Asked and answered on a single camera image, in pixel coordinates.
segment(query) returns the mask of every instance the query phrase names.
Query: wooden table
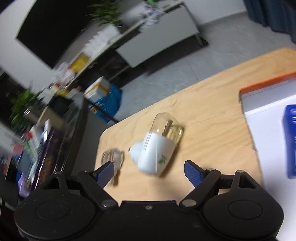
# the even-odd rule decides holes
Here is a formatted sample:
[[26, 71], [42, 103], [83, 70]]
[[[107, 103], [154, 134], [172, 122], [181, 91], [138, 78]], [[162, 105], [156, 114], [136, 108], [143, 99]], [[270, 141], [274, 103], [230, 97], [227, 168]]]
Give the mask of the wooden table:
[[[122, 200], [182, 200], [193, 186], [184, 162], [215, 168], [223, 174], [247, 171], [259, 183], [260, 167], [241, 110], [239, 89], [296, 70], [296, 51], [282, 48], [222, 71], [187, 87], [108, 128], [101, 136], [96, 168], [111, 148], [125, 152], [118, 185], [105, 190]], [[184, 127], [179, 146], [163, 177], [147, 176], [132, 162], [128, 148], [143, 140], [155, 116], [172, 114]]]

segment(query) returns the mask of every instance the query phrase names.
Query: dark curtain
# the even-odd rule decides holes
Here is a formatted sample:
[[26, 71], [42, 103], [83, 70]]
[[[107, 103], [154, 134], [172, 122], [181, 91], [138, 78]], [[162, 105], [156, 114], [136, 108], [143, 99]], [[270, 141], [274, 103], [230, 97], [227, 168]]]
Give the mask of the dark curtain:
[[283, 0], [244, 0], [249, 18], [272, 31], [287, 33], [296, 43], [295, 1]]

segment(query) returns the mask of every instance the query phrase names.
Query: floor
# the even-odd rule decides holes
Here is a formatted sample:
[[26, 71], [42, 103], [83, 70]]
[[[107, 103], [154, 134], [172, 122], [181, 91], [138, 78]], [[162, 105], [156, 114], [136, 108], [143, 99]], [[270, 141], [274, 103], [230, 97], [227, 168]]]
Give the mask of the floor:
[[296, 45], [290, 36], [251, 21], [246, 13], [199, 27], [209, 45], [200, 48], [194, 37], [159, 53], [132, 69], [121, 89], [122, 103], [115, 118], [134, 113], [218, 72], [281, 47]]

